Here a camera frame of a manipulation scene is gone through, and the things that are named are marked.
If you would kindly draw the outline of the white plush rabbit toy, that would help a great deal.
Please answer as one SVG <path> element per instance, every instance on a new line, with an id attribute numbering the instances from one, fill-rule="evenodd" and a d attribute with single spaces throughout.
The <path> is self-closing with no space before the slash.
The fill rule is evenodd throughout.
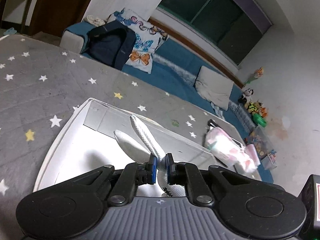
<path id="1" fill-rule="evenodd" d="M 157 183 L 168 197 L 184 197 L 185 189 L 181 185 L 169 185 L 165 166 L 165 152 L 148 127 L 137 116 L 131 115 L 130 122 L 142 145 L 128 134 L 115 130 L 114 137 L 119 147 L 136 162 L 146 162 L 151 156 L 157 158 Z"/>

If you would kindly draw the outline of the pink white tissue pack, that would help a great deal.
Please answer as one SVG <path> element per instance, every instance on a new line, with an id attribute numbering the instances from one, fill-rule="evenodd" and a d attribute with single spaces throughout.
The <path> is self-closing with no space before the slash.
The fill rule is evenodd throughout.
<path id="1" fill-rule="evenodd" d="M 245 153 L 246 145 L 234 140 L 220 127 L 209 129 L 204 146 L 227 167 L 235 166 L 240 174 L 253 173 L 258 168 Z"/>

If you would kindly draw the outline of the white cardboard storage box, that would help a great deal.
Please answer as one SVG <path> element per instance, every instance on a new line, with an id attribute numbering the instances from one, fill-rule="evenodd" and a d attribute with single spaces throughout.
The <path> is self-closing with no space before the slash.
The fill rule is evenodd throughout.
<path id="1" fill-rule="evenodd" d="M 117 108 L 108 103 L 90 98 L 76 109 L 49 148 L 37 175 L 34 191 L 47 188 L 83 173 L 101 167 L 113 165 L 123 169 L 132 162 L 119 147 L 114 138 L 116 129 L 140 141 L 134 132 L 130 115 L 132 112 Z M 174 120 L 174 132 L 163 127 L 161 122 L 139 116 L 165 152 L 172 153 L 176 162 L 193 163 L 200 169 L 218 164 L 217 159 L 203 147 L 207 122 L 212 119 L 233 139 L 243 142 L 236 128 L 228 122 L 211 114 L 197 110 L 192 132 L 178 134 L 184 122 Z"/>

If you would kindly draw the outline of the grey cushion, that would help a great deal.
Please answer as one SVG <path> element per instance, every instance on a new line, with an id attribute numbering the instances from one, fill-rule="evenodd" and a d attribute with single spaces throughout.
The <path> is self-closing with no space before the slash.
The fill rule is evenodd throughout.
<path id="1" fill-rule="evenodd" d="M 234 82 L 223 75 L 202 66 L 195 81 L 198 94 L 205 100 L 227 111 Z"/>

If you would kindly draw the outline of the green toy watering can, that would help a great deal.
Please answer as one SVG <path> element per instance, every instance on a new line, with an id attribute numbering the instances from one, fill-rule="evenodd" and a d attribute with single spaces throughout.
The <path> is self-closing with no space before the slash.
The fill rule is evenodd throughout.
<path id="1" fill-rule="evenodd" d="M 256 125 L 260 125 L 261 127 L 266 127 L 267 122 L 266 120 L 260 116 L 258 113 L 253 114 L 253 121 Z"/>

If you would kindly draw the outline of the blue sofa bed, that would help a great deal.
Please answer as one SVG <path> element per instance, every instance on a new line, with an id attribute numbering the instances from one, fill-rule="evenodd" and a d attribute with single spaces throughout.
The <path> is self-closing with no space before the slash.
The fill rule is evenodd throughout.
<path id="1" fill-rule="evenodd" d="M 196 78 L 203 66 L 215 74 L 220 74 L 215 67 L 206 64 L 200 57 L 168 38 L 152 56 L 151 73 L 135 68 L 129 63 L 123 66 L 122 71 L 225 118 L 237 129 L 242 138 L 246 138 L 255 129 L 255 124 L 244 107 L 236 101 L 242 95 L 241 89 L 234 85 L 229 96 L 228 109 L 217 113 L 212 107 L 213 104 L 203 99 L 195 88 Z"/>

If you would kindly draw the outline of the panda plush toy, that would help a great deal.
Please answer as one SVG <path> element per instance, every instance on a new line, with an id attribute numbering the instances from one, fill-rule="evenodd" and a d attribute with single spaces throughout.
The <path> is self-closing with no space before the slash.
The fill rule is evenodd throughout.
<path id="1" fill-rule="evenodd" d="M 246 103 L 251 101 L 251 97 L 254 94 L 254 90 L 251 88 L 246 89 L 240 98 L 238 98 L 238 103 L 245 105 Z"/>

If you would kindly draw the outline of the orange flower toy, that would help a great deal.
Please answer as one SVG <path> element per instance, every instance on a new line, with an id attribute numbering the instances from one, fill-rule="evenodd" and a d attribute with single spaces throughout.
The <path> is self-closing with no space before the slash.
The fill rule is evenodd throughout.
<path id="1" fill-rule="evenodd" d="M 246 84 L 249 84 L 256 79 L 259 79 L 260 77 L 263 76 L 263 73 L 264 73 L 263 67 L 260 67 L 259 69 L 255 70 L 254 73 L 252 73 L 247 79 Z"/>

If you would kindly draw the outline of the grey star pattern mat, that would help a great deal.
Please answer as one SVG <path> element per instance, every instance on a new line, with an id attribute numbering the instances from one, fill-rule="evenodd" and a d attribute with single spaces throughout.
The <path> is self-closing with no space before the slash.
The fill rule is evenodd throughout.
<path id="1" fill-rule="evenodd" d="M 15 211 L 34 188 L 42 162 L 63 126 L 87 99 L 161 122 L 196 138 L 197 110 L 210 112 L 123 71 L 32 38 L 1 41 L 1 239 L 19 239 Z"/>

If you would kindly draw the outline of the dark blue backpack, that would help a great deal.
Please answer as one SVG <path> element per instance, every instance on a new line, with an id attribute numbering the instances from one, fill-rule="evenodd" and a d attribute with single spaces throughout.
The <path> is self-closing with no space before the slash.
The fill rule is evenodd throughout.
<path id="1" fill-rule="evenodd" d="M 95 27 L 87 33 L 84 53 L 117 70 L 122 70 L 136 43 L 133 30 L 118 21 Z"/>

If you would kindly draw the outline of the butterfly print pillow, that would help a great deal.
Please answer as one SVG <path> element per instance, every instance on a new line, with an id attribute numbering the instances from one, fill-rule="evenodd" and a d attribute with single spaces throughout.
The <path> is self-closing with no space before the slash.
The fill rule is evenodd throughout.
<path id="1" fill-rule="evenodd" d="M 152 56 L 168 39 L 168 34 L 130 9 L 124 8 L 121 11 L 115 11 L 107 21 L 115 20 L 131 29 L 136 36 L 135 45 L 126 64 L 150 74 Z"/>

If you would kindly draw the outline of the dark window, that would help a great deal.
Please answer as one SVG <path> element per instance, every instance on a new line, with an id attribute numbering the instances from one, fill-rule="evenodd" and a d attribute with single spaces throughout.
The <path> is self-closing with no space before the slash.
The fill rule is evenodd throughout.
<path id="1" fill-rule="evenodd" d="M 159 7 L 240 64 L 272 23 L 254 0 L 162 0 Z"/>

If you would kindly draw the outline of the dark wooden door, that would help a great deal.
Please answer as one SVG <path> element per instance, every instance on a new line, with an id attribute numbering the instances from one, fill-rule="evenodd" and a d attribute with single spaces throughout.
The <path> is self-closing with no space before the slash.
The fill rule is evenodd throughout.
<path id="1" fill-rule="evenodd" d="M 91 0 L 37 0 L 29 35 L 39 32 L 61 37 L 70 25 L 82 20 Z"/>

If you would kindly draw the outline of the wooden side table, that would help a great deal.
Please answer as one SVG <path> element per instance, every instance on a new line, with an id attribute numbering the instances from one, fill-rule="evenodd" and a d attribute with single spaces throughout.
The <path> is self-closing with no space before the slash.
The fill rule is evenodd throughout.
<path id="1" fill-rule="evenodd" d="M 27 18 L 33 0 L 1 0 L 1 28 L 14 28 L 18 33 L 25 32 Z"/>

